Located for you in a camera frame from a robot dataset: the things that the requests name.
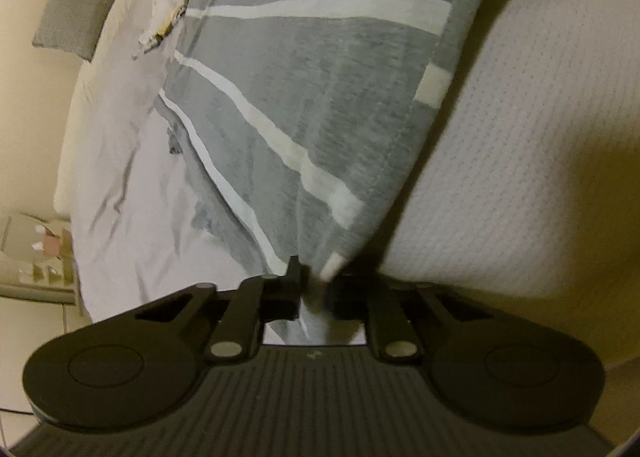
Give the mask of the small shelf organiser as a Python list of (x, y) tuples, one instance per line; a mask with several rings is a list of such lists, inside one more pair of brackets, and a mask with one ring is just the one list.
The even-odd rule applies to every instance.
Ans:
[(70, 222), (11, 213), (1, 217), (1, 296), (81, 302)]

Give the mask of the grey white striped shirt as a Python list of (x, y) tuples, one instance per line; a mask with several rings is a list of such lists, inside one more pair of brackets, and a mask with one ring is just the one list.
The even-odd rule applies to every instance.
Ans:
[(347, 342), (324, 287), (406, 183), (481, 0), (188, 0), (156, 110), (193, 223), (250, 275), (310, 270), (288, 344)]

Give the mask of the light grey bed sheet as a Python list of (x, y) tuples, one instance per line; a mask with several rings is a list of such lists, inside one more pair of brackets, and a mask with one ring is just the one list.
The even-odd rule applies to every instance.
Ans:
[[(94, 321), (238, 263), (192, 225), (194, 191), (152, 98), (174, 44), (116, 33), (78, 150), (70, 218)], [(639, 355), (639, 0), (485, 0), (382, 265)]]

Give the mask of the grey knitted cushion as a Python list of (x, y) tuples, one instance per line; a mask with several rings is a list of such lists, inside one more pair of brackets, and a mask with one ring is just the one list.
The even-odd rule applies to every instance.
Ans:
[(32, 46), (92, 61), (115, 0), (47, 0)]

